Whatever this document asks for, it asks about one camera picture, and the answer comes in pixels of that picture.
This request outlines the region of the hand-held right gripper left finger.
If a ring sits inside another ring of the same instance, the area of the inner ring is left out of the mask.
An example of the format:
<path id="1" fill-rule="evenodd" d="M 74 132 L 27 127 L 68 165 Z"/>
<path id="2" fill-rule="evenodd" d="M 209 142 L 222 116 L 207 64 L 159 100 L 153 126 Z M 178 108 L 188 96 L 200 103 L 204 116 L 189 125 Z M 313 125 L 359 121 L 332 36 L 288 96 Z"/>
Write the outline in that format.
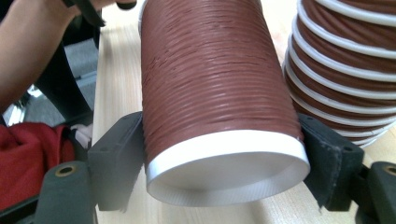
<path id="1" fill-rule="evenodd" d="M 88 151 L 100 211 L 125 211 L 145 161 L 142 113 L 120 118 Z"/>

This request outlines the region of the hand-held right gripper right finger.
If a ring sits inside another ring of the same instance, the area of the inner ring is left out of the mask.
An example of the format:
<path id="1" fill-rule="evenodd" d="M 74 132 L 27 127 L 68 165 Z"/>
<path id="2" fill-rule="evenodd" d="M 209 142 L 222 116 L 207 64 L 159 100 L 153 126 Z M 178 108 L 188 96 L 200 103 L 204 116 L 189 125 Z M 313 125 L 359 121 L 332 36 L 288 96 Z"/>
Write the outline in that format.
<path id="1" fill-rule="evenodd" d="M 298 114 L 311 171 L 304 183 L 319 207 L 348 211 L 351 178 L 362 165 L 363 150 L 319 120 Z"/>

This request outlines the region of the stack of brown paper cups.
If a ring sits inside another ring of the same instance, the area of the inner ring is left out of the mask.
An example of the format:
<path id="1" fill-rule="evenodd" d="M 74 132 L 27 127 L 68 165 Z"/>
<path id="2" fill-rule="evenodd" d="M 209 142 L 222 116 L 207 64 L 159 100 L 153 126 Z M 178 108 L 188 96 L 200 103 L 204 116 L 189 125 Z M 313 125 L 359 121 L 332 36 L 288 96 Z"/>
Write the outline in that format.
<path id="1" fill-rule="evenodd" d="M 372 144 L 396 125 L 396 0 L 298 0 L 283 73 L 299 112 Z"/>

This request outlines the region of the single brown ribbed paper cup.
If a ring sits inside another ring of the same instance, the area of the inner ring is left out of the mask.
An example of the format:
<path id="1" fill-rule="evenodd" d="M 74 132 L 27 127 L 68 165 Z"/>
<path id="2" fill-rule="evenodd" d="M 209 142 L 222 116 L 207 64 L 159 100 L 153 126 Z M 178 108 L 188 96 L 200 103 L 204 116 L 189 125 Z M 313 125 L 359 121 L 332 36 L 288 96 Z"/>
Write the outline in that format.
<path id="1" fill-rule="evenodd" d="M 304 137 L 261 0 L 145 0 L 140 36 L 152 197 L 248 203 L 305 179 Z"/>

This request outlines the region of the red cloth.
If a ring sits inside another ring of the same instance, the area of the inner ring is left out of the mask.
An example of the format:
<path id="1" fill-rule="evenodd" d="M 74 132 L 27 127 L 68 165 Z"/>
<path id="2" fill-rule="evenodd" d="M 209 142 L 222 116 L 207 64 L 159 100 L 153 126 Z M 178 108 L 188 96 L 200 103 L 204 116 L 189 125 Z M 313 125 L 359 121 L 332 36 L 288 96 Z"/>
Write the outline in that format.
<path id="1" fill-rule="evenodd" d="M 0 125 L 0 210 L 37 195 L 45 173 L 75 158 L 66 126 Z"/>

